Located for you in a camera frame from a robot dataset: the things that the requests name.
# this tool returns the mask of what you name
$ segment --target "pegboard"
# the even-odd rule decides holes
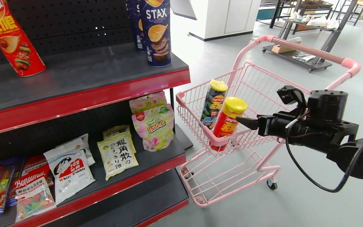
[[[40,56],[133,41],[125,0],[15,0],[8,7]]]
[[[85,133],[101,141],[102,132],[108,128],[133,128],[131,116],[129,101],[125,100],[0,133],[0,160],[42,154]]]

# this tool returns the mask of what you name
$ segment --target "yellow can lid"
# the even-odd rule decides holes
[[[217,91],[227,91],[228,85],[226,85],[223,81],[211,80],[209,82],[209,86]]]
[[[247,109],[247,104],[243,99],[238,97],[228,97],[225,99],[225,105],[236,112],[243,112]]]

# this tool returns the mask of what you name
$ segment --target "pink shopping cart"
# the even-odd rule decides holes
[[[260,36],[240,51],[231,72],[215,78],[225,81],[229,86],[226,96],[236,96],[246,101],[248,109],[244,116],[247,118],[256,118],[258,114],[273,114],[281,110],[290,111],[291,107],[282,103],[276,93],[284,85],[292,85],[306,95],[310,94],[310,90],[253,63],[244,62],[243,66],[239,67],[243,55],[265,41],[310,53],[349,68],[344,76],[326,88],[329,90],[352,78],[360,70],[360,65],[352,59],[341,58],[271,35]],[[269,165],[268,161],[284,141],[276,137],[261,137],[257,130],[250,130],[243,125],[238,125],[235,133],[229,137],[215,137],[200,121],[208,87],[209,82],[206,82],[176,95],[180,117],[204,147],[180,167],[180,175],[194,202],[200,207],[207,207],[261,181],[266,181],[270,189],[277,189],[275,175],[281,167]],[[270,147],[269,142],[273,141],[277,144]],[[227,146],[224,151],[218,152],[211,149],[209,142],[215,146]],[[271,151],[263,158],[258,151],[264,149]]]

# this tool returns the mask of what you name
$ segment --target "blue chip can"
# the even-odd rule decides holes
[[[140,0],[140,9],[148,64],[170,65],[170,0]]]
[[[142,31],[139,0],[125,0],[125,7],[130,17],[135,49],[138,52],[145,53],[147,48],[145,46],[144,32]]]

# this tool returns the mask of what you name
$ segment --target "red shelf edge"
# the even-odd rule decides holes
[[[187,83],[189,68],[1,110],[0,133]]]
[[[164,210],[164,211],[160,212],[159,214],[157,214],[157,215],[155,215],[155,216],[153,216],[153,217],[151,217],[151,218],[149,218],[149,219],[135,225],[134,227],[147,227],[150,224],[153,224],[153,223],[161,220],[162,218],[170,215],[173,212],[176,212],[176,211],[180,210],[181,208],[183,208],[183,207],[185,207],[187,205],[188,205],[188,199],[185,199],[185,200],[181,201],[180,203],[174,205],[173,207],[170,207],[167,210]]]
[[[46,213],[43,213],[43,214],[40,214],[40,215],[37,215],[37,216],[34,216],[32,218],[29,218],[28,220],[24,220],[24,221],[21,221],[19,223],[15,223],[13,224],[13,226],[15,227],[29,227],[29,226],[42,226],[44,224],[48,224],[50,222],[53,222],[59,218],[62,218],[62,217],[65,217],[67,215],[70,215],[72,213],[75,213],[77,212],[78,210],[82,210],[86,207],[89,207],[99,201],[102,201],[110,196],[113,196],[123,190],[126,190],[136,184],[139,184],[143,181],[146,181],[152,177],[155,177],[165,171],[168,171],[170,169],[173,169],[183,163],[186,162],[186,155],[185,154],[182,154],[182,155],[179,155],[178,157],[176,158],[173,158],[169,161],[166,161],[164,163],[161,163],[159,165],[156,165],[155,167],[152,167],[150,169],[147,169],[146,171],[144,172],[141,172],[139,174],[136,174],[132,177],[129,177],[123,181],[120,181],[116,184],[113,184],[113,185],[109,185],[105,188],[102,188],[98,191],[95,191],[85,197],[82,197],[82,198],[79,198],[75,201],[72,201],[72,202],[69,202],[68,204],[64,204],[62,206],[58,206],[57,208],[55,209],[52,209]],[[170,213],[180,209],[181,207],[184,207],[186,206],[187,204],[177,208],[177,206],[180,206],[180,203],[175,205],[174,207],[168,209],[168,210],[165,210],[163,212],[161,212],[160,214],[154,216],[154,217],[151,217],[150,219],[146,220],[146,221],[149,221],[149,220],[156,220],[155,217],[160,217],[160,218],[163,218],[167,215],[169,215]]]

